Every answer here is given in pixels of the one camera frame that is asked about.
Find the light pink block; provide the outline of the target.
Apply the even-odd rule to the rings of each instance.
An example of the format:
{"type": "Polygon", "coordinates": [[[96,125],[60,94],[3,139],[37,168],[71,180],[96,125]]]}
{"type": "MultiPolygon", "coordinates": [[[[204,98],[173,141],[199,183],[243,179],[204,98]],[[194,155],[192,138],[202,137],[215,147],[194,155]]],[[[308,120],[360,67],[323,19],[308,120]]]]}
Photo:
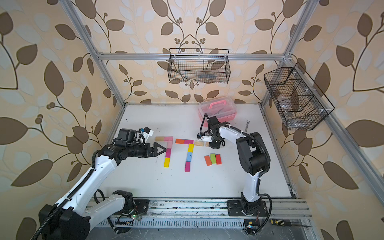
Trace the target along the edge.
{"type": "Polygon", "coordinates": [[[171,149],[173,146],[173,141],[168,141],[167,143],[167,149],[171,149]]]}

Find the magenta slanted block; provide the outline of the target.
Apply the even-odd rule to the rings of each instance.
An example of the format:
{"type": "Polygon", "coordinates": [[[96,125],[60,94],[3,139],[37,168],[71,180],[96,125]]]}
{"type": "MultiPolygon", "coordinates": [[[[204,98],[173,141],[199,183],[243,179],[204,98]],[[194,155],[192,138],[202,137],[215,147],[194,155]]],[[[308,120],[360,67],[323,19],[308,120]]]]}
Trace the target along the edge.
{"type": "Polygon", "coordinates": [[[185,163],[185,172],[189,173],[191,170],[191,162],[186,161],[185,163]]]}

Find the pink plastic storage box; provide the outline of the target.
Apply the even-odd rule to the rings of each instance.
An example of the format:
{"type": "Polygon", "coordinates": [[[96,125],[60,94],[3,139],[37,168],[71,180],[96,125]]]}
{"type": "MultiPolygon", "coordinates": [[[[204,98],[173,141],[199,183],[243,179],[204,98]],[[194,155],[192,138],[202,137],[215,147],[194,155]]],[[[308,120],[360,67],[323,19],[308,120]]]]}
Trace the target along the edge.
{"type": "Polygon", "coordinates": [[[203,119],[204,114],[207,114],[208,117],[217,117],[220,123],[232,121],[237,114],[235,102],[231,97],[222,97],[200,103],[198,104],[198,111],[200,120],[203,119]]]}

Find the green block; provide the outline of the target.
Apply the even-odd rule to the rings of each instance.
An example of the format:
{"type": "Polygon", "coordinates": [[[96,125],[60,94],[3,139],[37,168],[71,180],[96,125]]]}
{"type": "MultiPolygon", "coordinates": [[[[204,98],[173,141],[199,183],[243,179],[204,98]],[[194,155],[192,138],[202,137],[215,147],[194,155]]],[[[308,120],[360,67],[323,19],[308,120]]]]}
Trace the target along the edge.
{"type": "Polygon", "coordinates": [[[216,164],[217,163],[216,154],[210,154],[210,159],[211,159],[211,163],[212,164],[216,164]]]}

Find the red block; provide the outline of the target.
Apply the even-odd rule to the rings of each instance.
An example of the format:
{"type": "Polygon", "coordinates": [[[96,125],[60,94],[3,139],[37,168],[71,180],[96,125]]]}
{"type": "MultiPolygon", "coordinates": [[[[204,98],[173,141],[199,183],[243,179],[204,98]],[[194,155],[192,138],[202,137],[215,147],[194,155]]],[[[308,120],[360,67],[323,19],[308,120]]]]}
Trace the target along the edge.
{"type": "Polygon", "coordinates": [[[215,155],[215,158],[216,158],[216,164],[217,164],[217,165],[221,165],[221,164],[222,164],[221,155],[216,154],[216,155],[215,155]]]}

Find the orange-red block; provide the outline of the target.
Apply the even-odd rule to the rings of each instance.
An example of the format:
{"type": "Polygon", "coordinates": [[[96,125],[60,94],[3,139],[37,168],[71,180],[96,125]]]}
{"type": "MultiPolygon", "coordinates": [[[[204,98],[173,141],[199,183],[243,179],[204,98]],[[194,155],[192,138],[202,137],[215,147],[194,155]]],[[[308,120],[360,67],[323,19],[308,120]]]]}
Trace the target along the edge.
{"type": "Polygon", "coordinates": [[[212,165],[212,161],[211,161],[211,158],[210,156],[204,156],[204,159],[205,159],[205,162],[207,164],[207,166],[211,166],[212,165]]]}

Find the thin yellow block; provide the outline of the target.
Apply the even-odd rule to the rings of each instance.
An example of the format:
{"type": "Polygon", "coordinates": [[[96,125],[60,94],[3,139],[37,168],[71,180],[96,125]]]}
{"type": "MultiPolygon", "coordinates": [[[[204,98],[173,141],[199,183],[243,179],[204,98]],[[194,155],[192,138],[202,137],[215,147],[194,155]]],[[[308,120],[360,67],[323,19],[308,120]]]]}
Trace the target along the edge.
{"type": "Polygon", "coordinates": [[[165,158],[164,167],[168,168],[170,166],[170,158],[165,158]]]}

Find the dark pink block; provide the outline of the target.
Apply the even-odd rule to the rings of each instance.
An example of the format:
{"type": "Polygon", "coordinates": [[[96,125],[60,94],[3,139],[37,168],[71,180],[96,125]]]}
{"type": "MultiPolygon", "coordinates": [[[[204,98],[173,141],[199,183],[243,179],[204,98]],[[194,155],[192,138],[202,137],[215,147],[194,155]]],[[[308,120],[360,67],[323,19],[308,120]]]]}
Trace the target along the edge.
{"type": "Polygon", "coordinates": [[[172,151],[172,149],[167,149],[167,151],[166,151],[166,158],[171,158],[171,151],[172,151]]]}

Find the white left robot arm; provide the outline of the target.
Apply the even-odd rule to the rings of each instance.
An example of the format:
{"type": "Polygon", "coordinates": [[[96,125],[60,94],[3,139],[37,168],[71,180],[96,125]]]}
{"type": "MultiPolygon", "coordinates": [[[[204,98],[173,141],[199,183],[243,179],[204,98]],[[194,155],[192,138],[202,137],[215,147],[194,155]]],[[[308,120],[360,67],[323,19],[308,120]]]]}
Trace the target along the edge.
{"type": "Polygon", "coordinates": [[[120,129],[111,144],[93,154],[91,167],[75,186],[54,205],[40,210],[40,227],[32,239],[84,240],[94,227],[115,213],[129,218],[145,213],[146,208],[135,203],[133,194],[123,190],[114,191],[91,208],[88,203],[97,200],[101,184],[126,158],[153,158],[167,151],[158,143],[148,142],[153,133],[148,127],[136,131],[120,129]]]}

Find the ridged wood block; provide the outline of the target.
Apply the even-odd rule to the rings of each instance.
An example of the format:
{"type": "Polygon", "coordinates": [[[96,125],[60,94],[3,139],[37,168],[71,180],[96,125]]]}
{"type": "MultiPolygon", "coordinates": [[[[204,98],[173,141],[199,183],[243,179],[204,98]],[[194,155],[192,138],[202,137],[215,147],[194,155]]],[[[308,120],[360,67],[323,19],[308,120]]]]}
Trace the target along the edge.
{"type": "Polygon", "coordinates": [[[203,141],[194,141],[195,146],[203,147],[205,143],[203,141]]]}

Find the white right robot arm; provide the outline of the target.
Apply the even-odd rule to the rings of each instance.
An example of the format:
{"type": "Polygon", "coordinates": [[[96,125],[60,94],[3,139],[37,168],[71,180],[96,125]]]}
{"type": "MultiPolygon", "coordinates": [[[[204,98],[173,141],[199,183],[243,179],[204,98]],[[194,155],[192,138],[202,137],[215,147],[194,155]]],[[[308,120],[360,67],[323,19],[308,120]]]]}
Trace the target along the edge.
{"type": "Polygon", "coordinates": [[[217,117],[204,115],[200,126],[198,138],[209,144],[212,149],[225,146],[225,141],[234,143],[237,147],[238,157],[243,170],[248,174],[244,189],[241,192],[241,210],[246,216],[258,214],[265,201],[269,200],[269,210],[266,219],[259,226],[246,226],[245,232],[255,236],[268,222],[273,208],[273,201],[269,194],[260,193],[261,178],[270,170],[271,157],[267,151],[262,136],[257,133],[246,133],[229,122],[219,122],[217,117]]]}

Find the orange block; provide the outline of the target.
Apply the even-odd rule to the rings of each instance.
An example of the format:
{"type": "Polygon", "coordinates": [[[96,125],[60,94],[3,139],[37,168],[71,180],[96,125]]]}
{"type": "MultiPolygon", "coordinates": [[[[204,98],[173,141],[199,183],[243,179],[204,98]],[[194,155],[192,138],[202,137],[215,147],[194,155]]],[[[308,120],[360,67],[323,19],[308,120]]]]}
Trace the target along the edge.
{"type": "Polygon", "coordinates": [[[176,144],[185,144],[185,140],[184,139],[176,139],[175,143],[176,144]]]}

